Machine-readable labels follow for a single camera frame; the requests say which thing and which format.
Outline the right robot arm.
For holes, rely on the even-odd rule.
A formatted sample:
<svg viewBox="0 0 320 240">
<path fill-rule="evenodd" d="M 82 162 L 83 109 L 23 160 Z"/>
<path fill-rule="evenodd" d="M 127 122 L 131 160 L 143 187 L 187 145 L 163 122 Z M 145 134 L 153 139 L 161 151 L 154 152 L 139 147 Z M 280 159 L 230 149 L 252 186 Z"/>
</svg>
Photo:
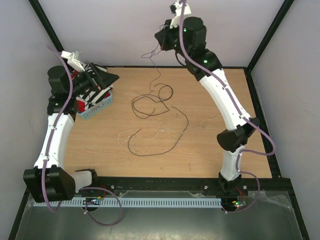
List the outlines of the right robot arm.
<svg viewBox="0 0 320 240">
<path fill-rule="evenodd" d="M 154 37 L 161 50 L 173 50 L 184 58 L 187 70 L 207 90 L 222 115 L 226 130 L 216 137 L 223 149 L 218 188 L 223 194 L 229 195 L 241 185 L 240 152 L 255 132 L 253 126 L 258 126 L 260 121 L 244 110 L 229 85 L 217 55 L 206 47 L 207 28 L 202 19 L 187 17 L 183 21 L 182 36 L 179 30 L 178 25 L 173 25 L 172 20 L 167 19 Z"/>
</svg>

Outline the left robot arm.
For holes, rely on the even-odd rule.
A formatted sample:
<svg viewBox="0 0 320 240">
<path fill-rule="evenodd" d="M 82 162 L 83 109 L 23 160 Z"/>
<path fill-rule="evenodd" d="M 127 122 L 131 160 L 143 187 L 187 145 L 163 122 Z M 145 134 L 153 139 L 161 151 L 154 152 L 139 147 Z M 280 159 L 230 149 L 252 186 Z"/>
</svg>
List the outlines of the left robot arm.
<svg viewBox="0 0 320 240">
<path fill-rule="evenodd" d="M 65 171 L 65 152 L 78 112 L 77 97 L 108 92 L 119 79 L 117 74 L 94 63 L 88 64 L 83 72 L 53 66 L 47 75 L 51 87 L 47 132 L 33 168 L 23 173 L 27 189 L 37 203 L 71 200 L 82 188 L 89 194 L 99 190 L 100 181 L 94 169 L 78 170 L 74 174 Z"/>
</svg>

